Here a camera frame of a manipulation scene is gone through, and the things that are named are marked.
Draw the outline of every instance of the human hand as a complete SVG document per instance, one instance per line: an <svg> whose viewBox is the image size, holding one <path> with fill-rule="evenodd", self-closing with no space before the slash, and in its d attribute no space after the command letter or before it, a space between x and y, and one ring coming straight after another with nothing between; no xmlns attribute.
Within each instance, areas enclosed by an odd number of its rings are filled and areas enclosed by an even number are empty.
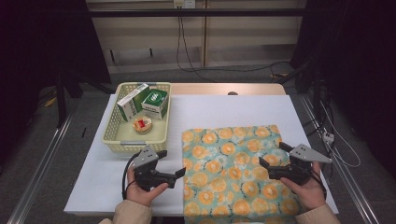
<svg viewBox="0 0 396 224"><path fill-rule="evenodd" d="M131 166L127 172L128 183L134 182L134 167ZM135 203L140 203L147 207L150 207L151 202L160 194L162 194L168 188L167 183L162 183L152 191L145 191L134 182L129 185L126 191L126 199Z"/></svg>
<svg viewBox="0 0 396 224"><path fill-rule="evenodd" d="M317 161L312 162L312 169L320 175L320 166ZM299 196L300 203L306 211L310 211L326 203L322 187L313 178L309 179L302 186L285 177L280 178L280 181Z"/></svg>

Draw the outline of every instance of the patterned cloth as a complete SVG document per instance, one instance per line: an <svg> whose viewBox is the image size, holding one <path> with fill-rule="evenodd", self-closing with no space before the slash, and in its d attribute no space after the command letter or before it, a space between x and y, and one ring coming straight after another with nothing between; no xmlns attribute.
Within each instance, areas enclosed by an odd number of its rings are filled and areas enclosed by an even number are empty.
<svg viewBox="0 0 396 224"><path fill-rule="evenodd" d="M296 195L259 165L289 163L280 141L276 125L183 132L186 223L295 223Z"/></svg>

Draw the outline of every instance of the cardboard box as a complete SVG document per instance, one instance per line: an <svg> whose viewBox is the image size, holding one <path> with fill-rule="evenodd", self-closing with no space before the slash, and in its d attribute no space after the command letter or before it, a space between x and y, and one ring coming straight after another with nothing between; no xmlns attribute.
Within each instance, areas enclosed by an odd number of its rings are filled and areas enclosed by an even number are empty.
<svg viewBox="0 0 396 224"><path fill-rule="evenodd" d="M142 103L146 116L152 119L163 119L168 109L168 92L153 89Z"/></svg>
<svg viewBox="0 0 396 224"><path fill-rule="evenodd" d="M142 102L149 96L149 85L143 83L117 102L125 121L130 121L143 107Z"/></svg>

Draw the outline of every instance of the beige plastic basket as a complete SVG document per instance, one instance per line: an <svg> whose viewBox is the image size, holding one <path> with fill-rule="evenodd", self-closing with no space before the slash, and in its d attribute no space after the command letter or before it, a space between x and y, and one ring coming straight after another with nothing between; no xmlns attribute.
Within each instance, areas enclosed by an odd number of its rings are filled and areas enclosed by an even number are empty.
<svg viewBox="0 0 396 224"><path fill-rule="evenodd" d="M143 83L125 82L117 87L117 100L108 119L103 142L113 152L133 152L136 153L145 145L150 145L155 151L166 149L166 136L168 133L169 111L171 107L171 84L168 82L145 82L151 89L167 91L169 95L168 110L163 119L152 119L152 130L146 134L139 134L134 130L132 122L125 121L116 103L128 93L136 89ZM136 117L144 116L144 111L140 111Z"/></svg>

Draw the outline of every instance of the white table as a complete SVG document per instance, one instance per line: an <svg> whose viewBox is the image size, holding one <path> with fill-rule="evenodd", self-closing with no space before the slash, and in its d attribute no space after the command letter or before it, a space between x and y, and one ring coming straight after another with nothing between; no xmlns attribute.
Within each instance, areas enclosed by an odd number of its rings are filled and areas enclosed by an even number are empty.
<svg viewBox="0 0 396 224"><path fill-rule="evenodd" d="M87 159L64 209L77 216L110 216L121 198L121 179L131 155L113 153L102 143L107 119L115 104L111 95ZM309 146L303 127L288 95L172 95L168 127L167 157L157 170L173 174L182 168L181 133L191 128L276 124L284 142ZM338 213L332 194L327 203ZM153 215L183 216L183 181L168 189L152 203Z"/></svg>

